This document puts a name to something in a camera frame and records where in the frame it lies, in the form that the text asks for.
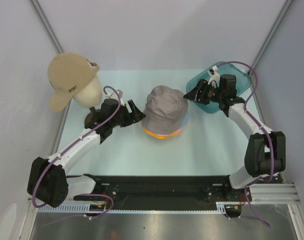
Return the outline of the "tan baseball cap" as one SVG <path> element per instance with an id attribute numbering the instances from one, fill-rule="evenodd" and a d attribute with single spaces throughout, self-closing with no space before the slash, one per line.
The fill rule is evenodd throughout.
<path id="1" fill-rule="evenodd" d="M 47 70 L 49 82 L 54 89 L 48 102 L 49 108 L 53 112 L 62 111 L 97 76 L 99 70 L 97 63 L 74 52 L 55 56 Z"/>

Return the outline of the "teal hat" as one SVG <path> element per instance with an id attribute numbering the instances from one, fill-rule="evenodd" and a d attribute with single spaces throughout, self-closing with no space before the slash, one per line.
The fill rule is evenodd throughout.
<path id="1" fill-rule="evenodd" d="M 186 115 L 185 115 L 185 117 L 184 117 L 184 119 L 183 119 L 183 121 L 182 121 L 182 123 L 181 123 L 181 125 L 179 126 L 178 130 L 181 130 L 184 127 L 184 125 L 188 121 L 188 117 L 189 117 L 189 113 L 187 112 Z"/>

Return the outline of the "grey hat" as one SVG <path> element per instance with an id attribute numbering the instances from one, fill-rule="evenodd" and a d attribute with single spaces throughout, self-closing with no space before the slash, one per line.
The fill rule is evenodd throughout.
<path id="1" fill-rule="evenodd" d="M 147 96 L 143 127 L 158 135 L 169 135 L 182 127 L 188 113 L 188 101 L 180 90 L 159 85 Z"/>

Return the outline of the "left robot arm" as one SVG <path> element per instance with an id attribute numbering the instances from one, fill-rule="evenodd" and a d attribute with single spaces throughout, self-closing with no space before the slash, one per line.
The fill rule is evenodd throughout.
<path id="1" fill-rule="evenodd" d="M 94 177 L 84 174 L 68 179 L 67 174 L 89 151 L 102 144 L 115 127 L 128 127 L 142 121 L 146 115 L 136 107 L 132 100 L 105 99 L 100 109 L 90 108 L 84 121 L 84 130 L 62 151 L 46 159 L 37 157 L 31 165 L 27 192 L 36 201 L 53 208 L 60 206 L 67 197 L 86 194 L 96 200 L 102 195 L 102 187 Z"/>

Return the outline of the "yellow bucket hat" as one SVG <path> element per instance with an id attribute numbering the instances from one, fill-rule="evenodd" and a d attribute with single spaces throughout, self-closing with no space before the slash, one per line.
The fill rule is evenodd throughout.
<path id="1" fill-rule="evenodd" d="M 162 134 L 156 134 L 156 133 L 153 133 L 151 131 L 149 131 L 147 128 L 145 128 L 144 126 L 142 126 L 143 130 L 150 136 L 154 137 L 154 138 L 157 138 L 157 139 L 168 139 L 168 138 L 171 138 L 171 137 L 174 137 L 176 135 L 178 135 L 181 130 L 176 130 L 175 132 L 171 133 L 171 134 L 166 134 L 166 135 L 162 135 Z"/>

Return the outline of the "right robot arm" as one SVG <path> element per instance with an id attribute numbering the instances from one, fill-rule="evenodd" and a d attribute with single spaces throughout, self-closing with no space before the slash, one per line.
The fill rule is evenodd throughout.
<path id="1" fill-rule="evenodd" d="M 246 101 L 237 96 L 237 78 L 232 74 L 220 76 L 219 85 L 201 79 L 184 98 L 202 105 L 218 103 L 219 109 L 242 130 L 248 139 L 244 166 L 229 175 L 222 188 L 223 197 L 235 200 L 244 189 L 261 180 L 270 182 L 274 174 L 286 168 L 286 137 L 273 131 L 247 109 Z"/>

